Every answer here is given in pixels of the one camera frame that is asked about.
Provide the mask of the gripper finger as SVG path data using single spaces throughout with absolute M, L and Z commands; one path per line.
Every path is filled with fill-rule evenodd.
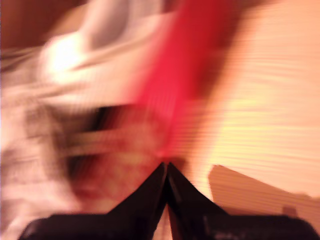
M 138 189 L 107 214 L 108 240 L 151 240 L 163 214 L 167 167 L 161 163 Z
M 167 203 L 174 240 L 210 240 L 208 217 L 228 213 L 200 191 L 176 168 L 167 165 Z

